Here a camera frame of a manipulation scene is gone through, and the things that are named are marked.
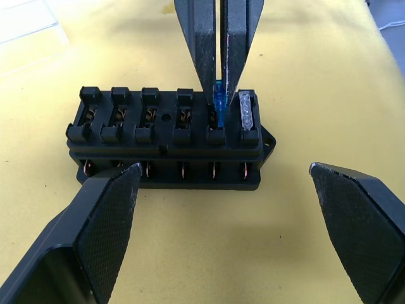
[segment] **yellow surface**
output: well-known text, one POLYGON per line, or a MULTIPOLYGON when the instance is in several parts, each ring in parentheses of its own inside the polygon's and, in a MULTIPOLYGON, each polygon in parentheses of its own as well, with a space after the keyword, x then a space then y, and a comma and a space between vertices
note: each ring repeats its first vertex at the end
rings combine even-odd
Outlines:
MULTIPOLYGON (((80 188, 65 130, 81 86, 201 89, 169 0, 51 4, 69 50, 0 79, 0 283, 80 188)), ((360 303, 308 168, 405 201, 405 86, 364 1, 266 1, 240 87, 278 141, 259 189, 141 189, 110 303, 360 303)))

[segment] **black plastic housing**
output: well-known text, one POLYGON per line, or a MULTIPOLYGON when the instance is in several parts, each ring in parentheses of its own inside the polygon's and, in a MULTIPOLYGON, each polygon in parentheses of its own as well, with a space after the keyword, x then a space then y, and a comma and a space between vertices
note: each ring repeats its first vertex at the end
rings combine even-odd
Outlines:
POLYGON ((219 129, 203 92, 83 87, 66 131, 78 181, 141 162, 141 188, 257 189, 276 140, 261 126, 257 95, 249 92, 254 127, 242 130, 239 100, 219 129))

